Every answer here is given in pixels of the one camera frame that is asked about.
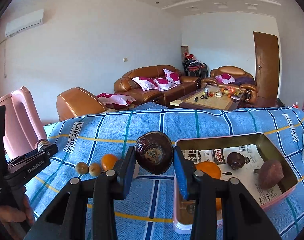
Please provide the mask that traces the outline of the person's left hand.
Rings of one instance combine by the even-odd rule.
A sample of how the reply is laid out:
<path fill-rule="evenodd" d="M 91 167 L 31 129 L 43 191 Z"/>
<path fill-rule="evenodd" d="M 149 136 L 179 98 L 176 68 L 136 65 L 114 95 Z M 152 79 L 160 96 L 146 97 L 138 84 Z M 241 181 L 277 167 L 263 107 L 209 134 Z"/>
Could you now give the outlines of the person's left hand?
<path fill-rule="evenodd" d="M 20 223 L 25 220 L 30 225 L 34 224 L 35 218 L 33 215 L 33 209 L 30 206 L 30 199 L 25 193 L 23 194 L 23 197 L 23 211 L 10 206 L 0 206 L 0 221 L 4 225 L 8 223 Z"/>

